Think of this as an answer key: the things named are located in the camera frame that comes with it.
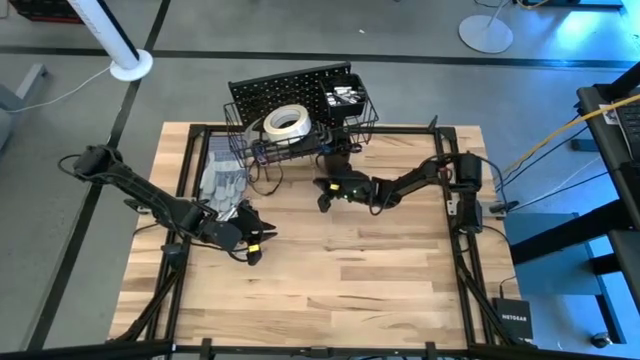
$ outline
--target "white cable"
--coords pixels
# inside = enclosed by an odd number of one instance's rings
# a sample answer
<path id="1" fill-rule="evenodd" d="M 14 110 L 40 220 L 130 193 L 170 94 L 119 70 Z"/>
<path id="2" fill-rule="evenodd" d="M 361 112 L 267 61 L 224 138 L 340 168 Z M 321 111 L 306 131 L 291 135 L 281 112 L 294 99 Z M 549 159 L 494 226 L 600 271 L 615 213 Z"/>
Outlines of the white cable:
<path id="1" fill-rule="evenodd" d="M 75 89 L 73 89 L 73 90 L 69 91 L 68 93 L 66 93 L 66 94 L 64 94 L 64 95 L 62 95 L 62 96 L 57 97 L 56 99 L 53 99 L 53 100 L 51 100 L 51 101 L 47 101 L 46 103 L 42 103 L 42 104 L 37 104 L 37 105 L 27 106 L 27 107 L 24 107 L 24 108 L 22 108 L 22 109 L 17 109 L 17 110 L 7 110 L 6 112 L 8 112 L 8 113 L 10 113 L 10 114 L 12 114 L 12 113 L 19 113 L 19 112 L 23 112 L 23 111 L 26 111 L 26 110 L 31 110 L 31 109 L 39 108 L 39 107 L 42 107 L 42 106 L 51 105 L 51 104 L 53 104 L 53 103 L 55 103 L 55 102 L 58 102 L 58 101 L 60 101 L 60 100 L 62 100 L 62 99 L 64 99 L 64 98 L 66 98 L 67 96 L 70 96 L 70 95 L 75 94 L 76 92 L 78 92 L 78 90 L 82 89 L 85 85 L 87 85 L 89 82 L 91 82 L 91 80 L 93 80 L 93 79 L 97 78 L 98 76 L 100 76 L 100 75 L 104 74 L 105 72 L 109 71 L 109 69 L 110 69 L 110 68 L 111 68 L 111 67 L 109 66 L 108 68 L 106 68 L 106 69 L 104 69 L 104 70 L 100 71 L 99 73 L 97 73 L 97 74 L 93 75 L 92 77 L 90 77 L 89 79 L 87 79 L 85 82 L 83 82 L 82 84 L 80 84 L 80 86 L 78 86 L 77 88 L 75 88 Z"/>
<path id="2" fill-rule="evenodd" d="M 596 156 L 595 159 L 589 161 L 586 165 L 584 165 L 583 167 L 581 167 L 580 169 L 578 169 L 578 171 L 574 172 L 571 176 L 569 176 L 565 181 L 563 181 L 560 185 L 556 186 L 553 190 L 548 191 L 547 193 L 545 193 L 544 195 L 538 196 L 537 198 L 528 201 L 526 204 L 522 204 L 522 205 L 518 205 L 518 207 L 523 207 L 523 206 L 527 206 L 533 202 L 538 201 L 539 199 L 556 192 L 557 190 L 559 190 L 561 187 L 564 186 L 564 184 L 568 183 L 569 181 L 571 181 L 571 179 L 573 179 L 574 177 L 576 177 L 576 175 L 578 175 L 580 172 L 582 172 L 582 170 L 586 169 L 589 167 L 589 165 L 593 164 L 594 162 L 600 160 L 600 156 Z"/>

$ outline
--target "yellow cable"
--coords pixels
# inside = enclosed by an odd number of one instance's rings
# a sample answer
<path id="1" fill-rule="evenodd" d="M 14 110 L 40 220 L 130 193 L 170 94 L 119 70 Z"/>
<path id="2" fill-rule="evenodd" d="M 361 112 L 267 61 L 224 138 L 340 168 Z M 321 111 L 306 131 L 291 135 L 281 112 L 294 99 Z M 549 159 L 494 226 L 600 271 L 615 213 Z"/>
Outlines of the yellow cable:
<path id="1" fill-rule="evenodd" d="M 513 164 L 509 165 L 509 167 L 507 167 L 504 170 L 504 173 L 508 173 L 510 172 L 512 169 L 515 169 L 518 165 L 520 165 L 523 161 L 525 161 L 530 155 L 532 155 L 533 153 L 535 153 L 536 151 L 540 150 L 541 147 L 547 145 L 549 143 L 549 141 L 553 140 L 553 138 L 555 138 L 556 136 L 558 136 L 559 134 L 563 133 L 565 130 L 567 130 L 568 128 L 577 125 L 581 122 L 585 122 L 593 117 L 596 117 L 598 115 L 601 115 L 607 111 L 611 111 L 613 109 L 619 108 L 620 106 L 624 106 L 627 105 L 629 103 L 632 103 L 634 101 L 640 100 L 640 95 L 635 95 L 632 96 L 630 98 L 618 101 L 617 103 L 613 103 L 609 106 L 605 106 L 600 110 L 596 110 L 593 112 L 588 113 L 585 116 L 581 116 L 573 121 L 571 121 L 570 123 L 567 123 L 567 125 L 559 128 L 558 130 L 554 131 L 553 133 L 551 133 L 551 135 L 547 136 L 544 140 L 542 140 L 540 143 L 538 143 L 536 146 L 534 146 L 531 150 L 527 151 L 526 154 L 522 155 L 522 157 L 518 160 L 516 160 L 516 162 L 514 162 Z"/>
<path id="2" fill-rule="evenodd" d="M 522 0 L 517 0 L 518 1 L 518 5 L 520 5 L 522 8 L 527 9 L 527 10 L 533 10 L 535 8 L 537 8 L 538 6 L 544 5 L 546 3 L 548 3 L 551 0 L 544 0 L 544 1 L 540 1 L 539 3 L 535 4 L 535 5 L 525 5 L 522 3 Z"/>

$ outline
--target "wheel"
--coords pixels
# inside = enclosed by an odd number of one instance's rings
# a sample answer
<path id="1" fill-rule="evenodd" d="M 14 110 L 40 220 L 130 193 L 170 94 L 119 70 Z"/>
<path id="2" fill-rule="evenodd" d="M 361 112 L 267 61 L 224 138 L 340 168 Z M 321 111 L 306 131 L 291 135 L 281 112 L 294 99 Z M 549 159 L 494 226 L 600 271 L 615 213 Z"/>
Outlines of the wheel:
<path id="1" fill-rule="evenodd" d="M 607 332 L 598 333 L 591 337 L 591 345 L 597 347 L 598 349 L 605 348 L 609 344 L 611 344 L 611 339 L 609 338 L 609 333 Z"/>

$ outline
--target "black box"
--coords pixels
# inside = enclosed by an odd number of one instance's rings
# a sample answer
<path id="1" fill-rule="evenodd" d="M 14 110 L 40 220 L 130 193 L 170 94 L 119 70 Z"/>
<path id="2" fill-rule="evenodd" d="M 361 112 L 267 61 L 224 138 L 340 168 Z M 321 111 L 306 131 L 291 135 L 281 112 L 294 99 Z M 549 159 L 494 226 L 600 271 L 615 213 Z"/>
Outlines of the black box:
<path id="1" fill-rule="evenodd" d="M 513 336 L 528 343 L 533 342 L 531 309 L 528 301 L 493 298 L 493 306 L 500 321 Z"/>
<path id="2" fill-rule="evenodd" d="M 9 0 L 18 14 L 31 21 L 82 24 L 66 0 Z"/>

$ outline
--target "round base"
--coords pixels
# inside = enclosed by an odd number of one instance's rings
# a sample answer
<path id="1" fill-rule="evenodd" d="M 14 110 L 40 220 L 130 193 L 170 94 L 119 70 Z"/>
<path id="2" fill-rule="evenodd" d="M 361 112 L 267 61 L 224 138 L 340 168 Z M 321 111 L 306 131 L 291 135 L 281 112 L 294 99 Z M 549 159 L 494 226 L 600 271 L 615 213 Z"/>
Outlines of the round base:
<path id="1" fill-rule="evenodd" d="M 140 61 L 138 66 L 133 69 L 123 69 L 115 62 L 111 62 L 111 75 L 120 81 L 135 81 L 143 78 L 151 71 L 153 66 L 153 57 L 144 50 L 138 50 Z"/>
<path id="2" fill-rule="evenodd" d="M 513 43 L 511 29 L 498 19 L 491 21 L 491 16 L 473 15 L 462 20 L 458 32 L 460 38 L 470 48 L 488 54 L 501 53 Z"/>

